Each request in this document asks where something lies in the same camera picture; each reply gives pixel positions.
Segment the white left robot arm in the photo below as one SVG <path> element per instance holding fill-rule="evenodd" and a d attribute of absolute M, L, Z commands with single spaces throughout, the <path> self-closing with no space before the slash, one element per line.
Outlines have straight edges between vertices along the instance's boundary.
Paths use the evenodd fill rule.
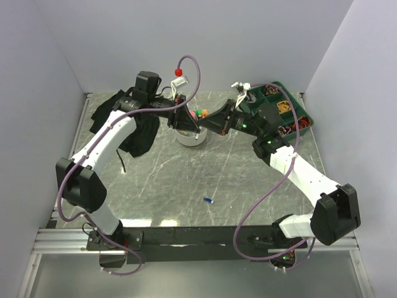
<path fill-rule="evenodd" d="M 151 71 L 138 73 L 135 85 L 120 90 L 104 101 L 91 116 L 93 138 L 72 158 L 56 163 L 57 200 L 78 207 L 78 216 L 85 217 L 102 234 L 109 249 L 120 248 L 124 241 L 123 225 L 105 203 L 107 190 L 100 174 L 109 158 L 122 150 L 133 157 L 149 151 L 165 118 L 170 128 L 200 133 L 191 115 L 188 99 L 177 90 L 188 83 L 181 68 L 171 81 L 171 96 L 158 92 L 161 78 Z"/>

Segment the small blue eraser cap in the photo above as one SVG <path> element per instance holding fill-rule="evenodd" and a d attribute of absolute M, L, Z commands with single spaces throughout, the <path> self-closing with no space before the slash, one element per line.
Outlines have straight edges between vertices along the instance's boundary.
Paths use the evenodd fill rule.
<path fill-rule="evenodd" d="M 210 199 L 210 198 L 204 198 L 203 199 L 205 202 L 207 202 L 207 203 L 209 203 L 209 204 L 213 204 L 214 203 L 214 201 L 212 200 L 212 199 Z"/>

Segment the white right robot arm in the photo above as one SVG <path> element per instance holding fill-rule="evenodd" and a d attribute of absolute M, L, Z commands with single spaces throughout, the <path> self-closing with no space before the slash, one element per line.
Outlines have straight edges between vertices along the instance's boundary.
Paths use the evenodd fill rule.
<path fill-rule="evenodd" d="M 272 240 L 286 247 L 294 238 L 315 237 L 331 245 L 361 225 L 357 191 L 321 174 L 304 160 L 279 134 L 283 120 L 277 106 L 265 102 L 254 113 L 238 111 L 233 100 L 219 110 L 199 118 L 201 127 L 225 135 L 234 129 L 255 136 L 255 154 L 288 178 L 311 202 L 314 211 L 286 215 L 272 224 Z"/>

